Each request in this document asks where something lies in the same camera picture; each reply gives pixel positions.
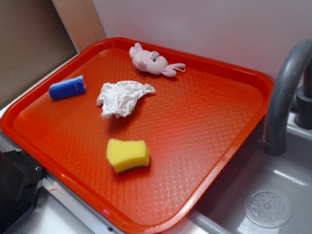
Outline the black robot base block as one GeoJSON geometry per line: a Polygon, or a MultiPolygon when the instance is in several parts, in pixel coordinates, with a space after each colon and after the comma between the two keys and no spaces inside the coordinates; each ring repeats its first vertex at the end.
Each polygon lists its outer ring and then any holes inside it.
{"type": "Polygon", "coordinates": [[[22,149],[0,154],[0,232],[36,209],[44,167],[22,149]]]}

